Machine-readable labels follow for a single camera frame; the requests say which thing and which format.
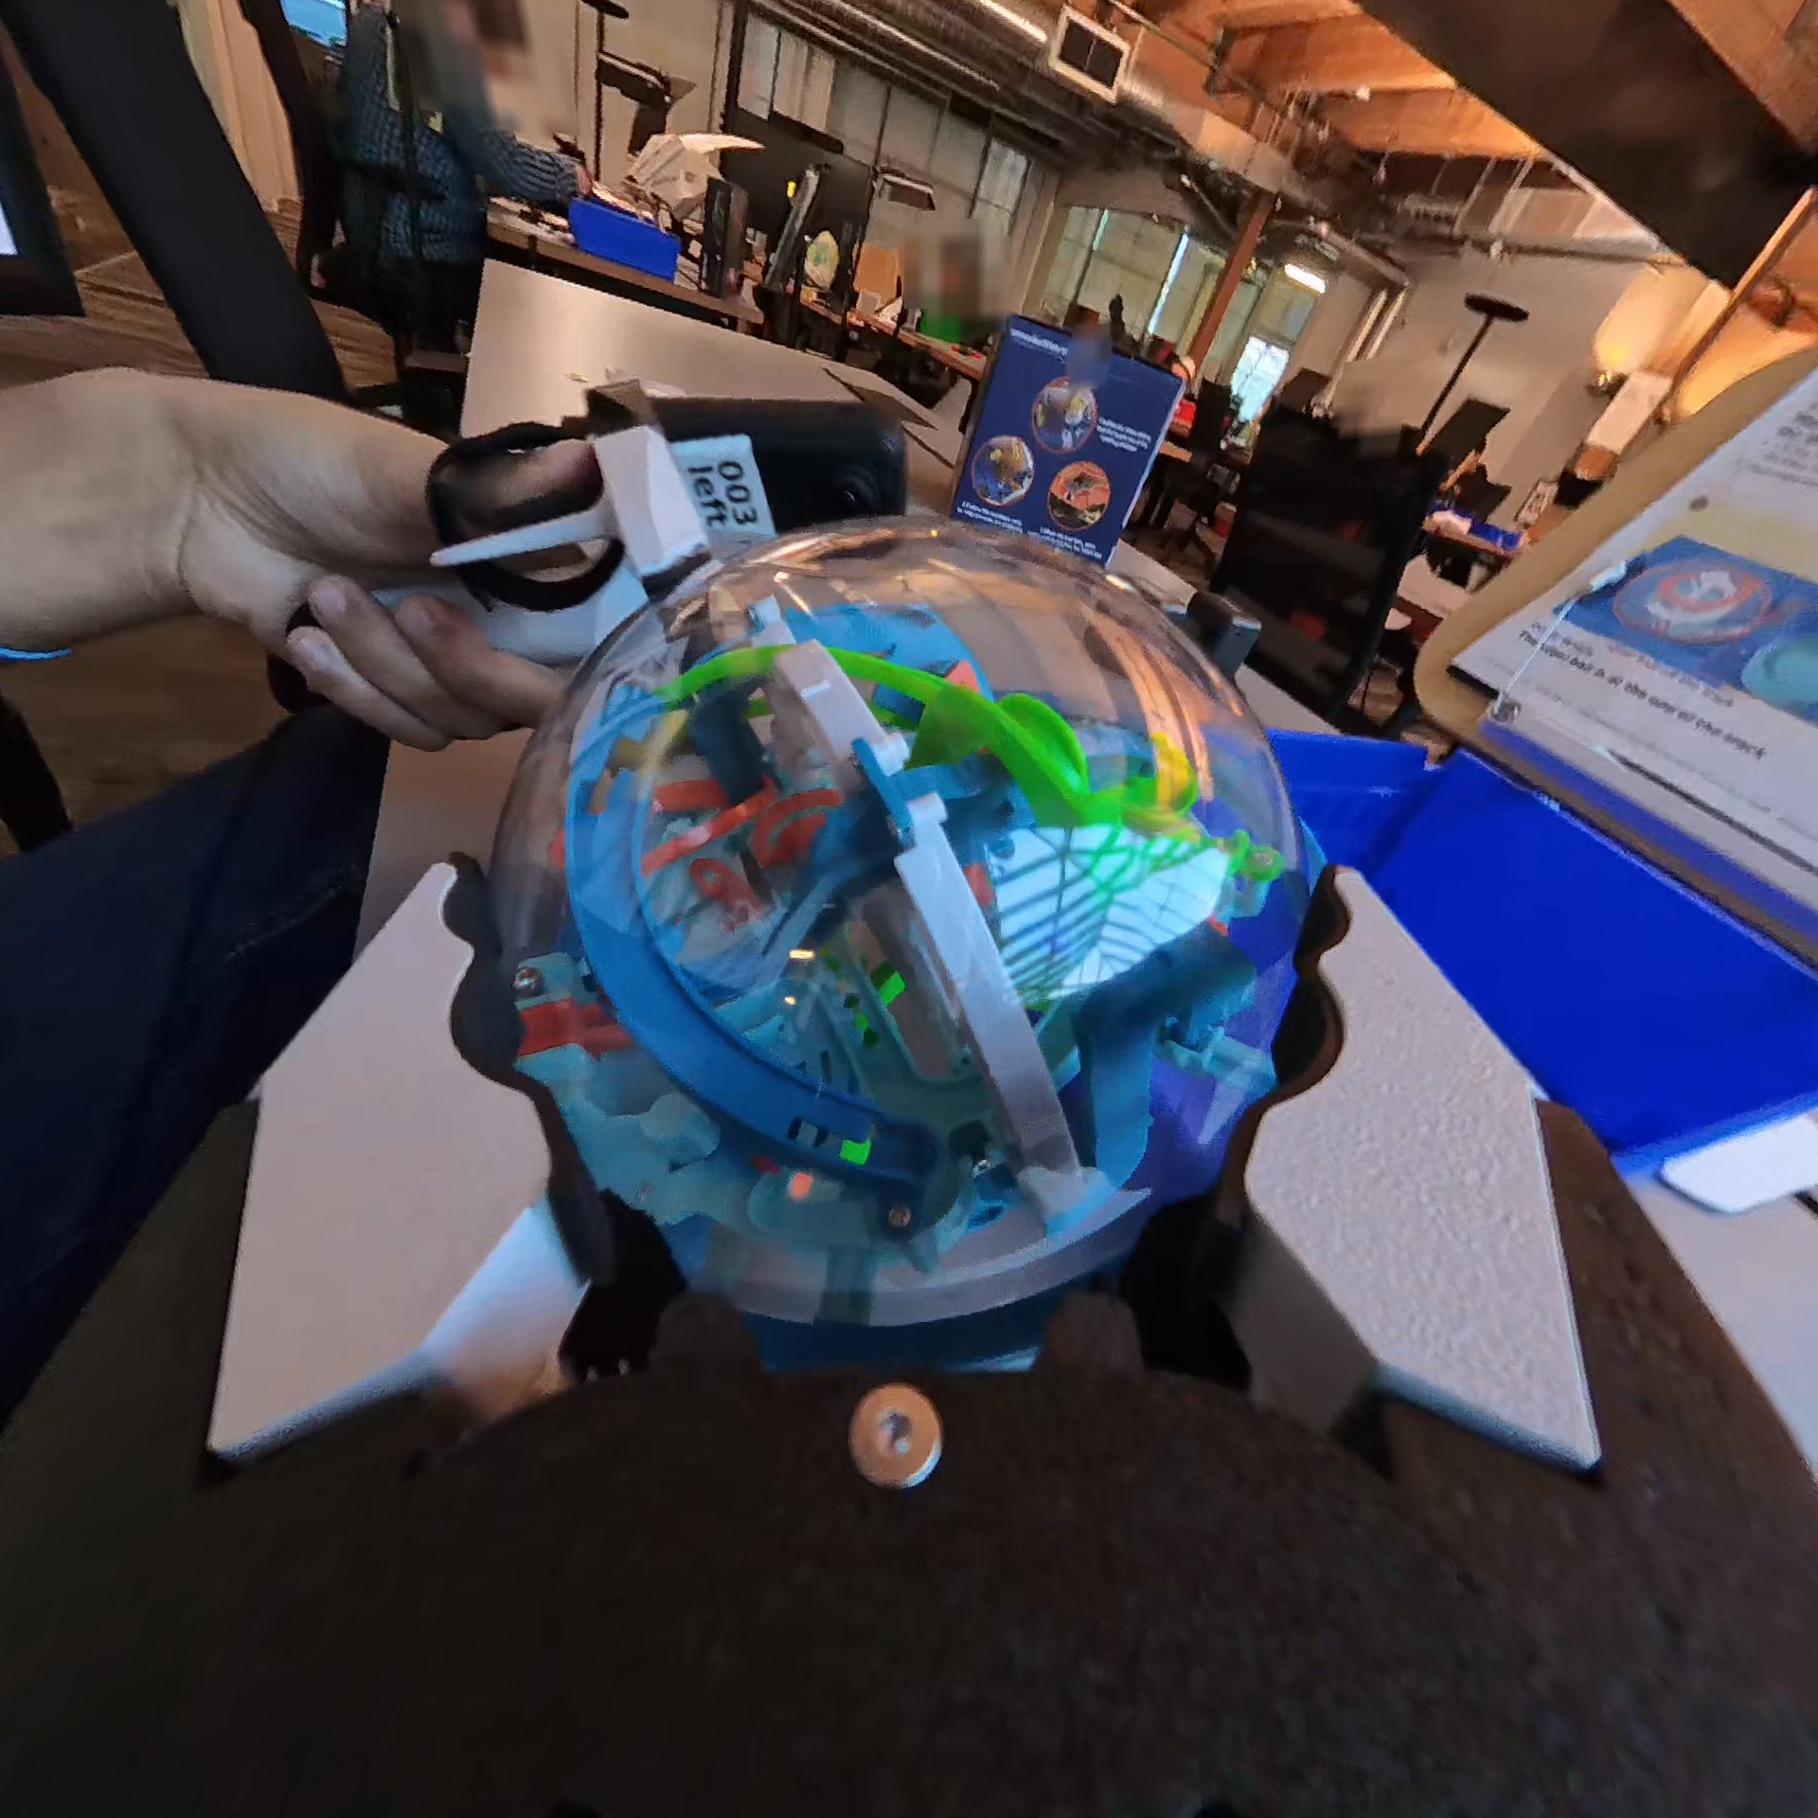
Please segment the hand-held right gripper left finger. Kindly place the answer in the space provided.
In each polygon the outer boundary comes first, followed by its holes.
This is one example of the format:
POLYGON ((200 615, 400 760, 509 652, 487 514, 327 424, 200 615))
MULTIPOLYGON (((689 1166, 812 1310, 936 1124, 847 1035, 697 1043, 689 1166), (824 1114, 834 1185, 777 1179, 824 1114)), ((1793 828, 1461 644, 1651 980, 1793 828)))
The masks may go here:
POLYGON ((577 1382, 564 1342, 613 1239, 518 1037, 486 879, 447 859, 258 1086, 215 1453, 409 1395, 468 1433, 577 1382))

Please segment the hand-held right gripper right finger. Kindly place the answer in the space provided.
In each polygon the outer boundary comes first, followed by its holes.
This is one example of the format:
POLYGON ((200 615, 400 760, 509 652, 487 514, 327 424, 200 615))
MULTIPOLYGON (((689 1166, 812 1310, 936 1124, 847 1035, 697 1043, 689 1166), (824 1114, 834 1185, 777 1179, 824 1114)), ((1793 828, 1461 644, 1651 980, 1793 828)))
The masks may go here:
POLYGON ((1359 871, 1312 895, 1270 1058, 1138 1242, 1144 1364, 1352 1449, 1407 1408, 1597 1469, 1542 1093, 1359 871))

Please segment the clear plastic maze ball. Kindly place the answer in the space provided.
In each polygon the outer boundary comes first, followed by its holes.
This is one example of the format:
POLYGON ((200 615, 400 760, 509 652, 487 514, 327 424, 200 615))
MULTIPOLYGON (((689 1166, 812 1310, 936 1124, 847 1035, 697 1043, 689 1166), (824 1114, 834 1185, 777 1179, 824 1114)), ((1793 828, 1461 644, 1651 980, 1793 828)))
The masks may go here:
POLYGON ((491 885, 519 1074, 767 1364, 1018 1371, 1276 1086, 1323 865, 1183 618, 923 515, 613 628, 491 885))

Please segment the dark blue maze ball box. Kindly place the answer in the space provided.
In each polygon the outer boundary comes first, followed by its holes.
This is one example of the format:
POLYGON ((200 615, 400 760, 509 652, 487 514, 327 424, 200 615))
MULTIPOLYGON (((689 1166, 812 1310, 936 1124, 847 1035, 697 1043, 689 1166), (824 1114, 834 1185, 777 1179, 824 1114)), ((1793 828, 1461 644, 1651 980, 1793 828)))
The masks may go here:
POLYGON ((1006 319, 975 396, 948 514, 1106 569, 1187 384, 1100 330, 1006 319))

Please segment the person's left hand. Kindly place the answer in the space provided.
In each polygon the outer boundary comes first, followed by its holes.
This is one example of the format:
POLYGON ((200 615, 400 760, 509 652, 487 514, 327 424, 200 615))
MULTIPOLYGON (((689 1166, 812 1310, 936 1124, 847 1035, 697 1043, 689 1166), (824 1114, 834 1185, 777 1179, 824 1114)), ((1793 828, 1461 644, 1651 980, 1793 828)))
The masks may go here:
POLYGON ((495 652, 417 580, 442 549, 595 504, 578 441, 461 458, 442 480, 415 429, 215 385, 186 436, 195 483, 174 573, 188 605, 420 751, 529 730, 553 708, 556 671, 495 652))

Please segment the person's dark trousers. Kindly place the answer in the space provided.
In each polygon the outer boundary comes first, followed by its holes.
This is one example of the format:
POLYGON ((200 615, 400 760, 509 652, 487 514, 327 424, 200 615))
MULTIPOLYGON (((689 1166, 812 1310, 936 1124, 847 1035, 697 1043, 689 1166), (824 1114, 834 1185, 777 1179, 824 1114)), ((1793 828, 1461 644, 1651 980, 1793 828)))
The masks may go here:
POLYGON ((311 708, 4 865, 3 1419, 347 975, 387 756, 311 708))

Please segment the small blue plastic bin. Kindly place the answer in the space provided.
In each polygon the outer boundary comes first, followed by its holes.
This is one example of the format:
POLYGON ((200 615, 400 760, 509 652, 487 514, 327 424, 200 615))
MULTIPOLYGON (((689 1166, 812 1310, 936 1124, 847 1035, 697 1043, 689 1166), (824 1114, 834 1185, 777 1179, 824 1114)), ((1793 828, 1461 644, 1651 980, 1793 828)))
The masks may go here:
POLYGON ((651 218, 603 197, 577 197, 568 221, 578 253, 646 280, 676 281, 679 240, 651 218))

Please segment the large blue plastic bin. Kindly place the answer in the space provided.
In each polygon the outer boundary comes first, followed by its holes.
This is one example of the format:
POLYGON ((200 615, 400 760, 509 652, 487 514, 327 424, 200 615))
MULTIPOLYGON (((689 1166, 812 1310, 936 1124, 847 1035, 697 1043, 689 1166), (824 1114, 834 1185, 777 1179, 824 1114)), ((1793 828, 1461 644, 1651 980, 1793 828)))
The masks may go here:
POLYGON ((1626 1166, 1815 1111, 1815 971, 1505 768, 1270 732, 1358 871, 1536 1085, 1626 1166))

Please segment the white paper card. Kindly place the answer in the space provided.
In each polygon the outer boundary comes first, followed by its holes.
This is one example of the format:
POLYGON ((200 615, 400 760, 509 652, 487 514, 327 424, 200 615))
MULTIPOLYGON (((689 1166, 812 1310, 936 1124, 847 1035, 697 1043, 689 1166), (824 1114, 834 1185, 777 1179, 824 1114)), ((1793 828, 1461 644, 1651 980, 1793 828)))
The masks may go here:
POLYGON ((1708 1214, 1740 1217, 1817 1193, 1817 1124, 1785 1121, 1664 1163, 1671 1193, 1708 1214))

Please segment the white ceiling air vent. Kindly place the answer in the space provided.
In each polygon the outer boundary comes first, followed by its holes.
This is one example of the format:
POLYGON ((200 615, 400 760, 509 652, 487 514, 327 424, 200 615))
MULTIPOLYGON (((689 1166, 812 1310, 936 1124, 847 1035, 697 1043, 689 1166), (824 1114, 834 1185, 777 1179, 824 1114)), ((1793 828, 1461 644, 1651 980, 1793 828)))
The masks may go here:
POLYGON ((1118 104, 1134 60, 1133 43, 1073 7, 1061 7, 1051 38, 1048 72, 1073 91, 1118 104))

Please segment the printed instruction sheet stand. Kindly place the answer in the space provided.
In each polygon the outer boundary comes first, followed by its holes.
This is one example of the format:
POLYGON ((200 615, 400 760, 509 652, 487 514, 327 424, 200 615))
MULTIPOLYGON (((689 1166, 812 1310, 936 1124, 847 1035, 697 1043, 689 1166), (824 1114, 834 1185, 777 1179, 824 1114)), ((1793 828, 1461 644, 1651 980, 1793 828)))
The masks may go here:
POLYGON ((1817 959, 1817 355, 1673 424, 1427 638, 1423 712, 1817 959))

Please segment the black metal pole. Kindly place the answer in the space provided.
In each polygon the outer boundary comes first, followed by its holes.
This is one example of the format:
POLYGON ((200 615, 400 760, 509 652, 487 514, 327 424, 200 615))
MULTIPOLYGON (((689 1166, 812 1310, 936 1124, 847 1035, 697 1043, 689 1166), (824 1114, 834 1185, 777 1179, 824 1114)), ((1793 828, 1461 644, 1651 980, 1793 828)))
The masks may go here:
POLYGON ((38 89, 212 379, 348 398, 305 299, 163 2, 14 2, 38 89))

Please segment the black computer monitor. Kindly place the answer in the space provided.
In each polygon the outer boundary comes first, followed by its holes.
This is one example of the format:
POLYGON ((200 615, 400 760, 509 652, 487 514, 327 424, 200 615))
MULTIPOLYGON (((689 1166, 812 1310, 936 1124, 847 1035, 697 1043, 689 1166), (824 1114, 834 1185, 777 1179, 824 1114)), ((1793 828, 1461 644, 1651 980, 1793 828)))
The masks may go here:
POLYGON ((9 66, 3 64, 3 317, 82 317, 84 304, 9 66))

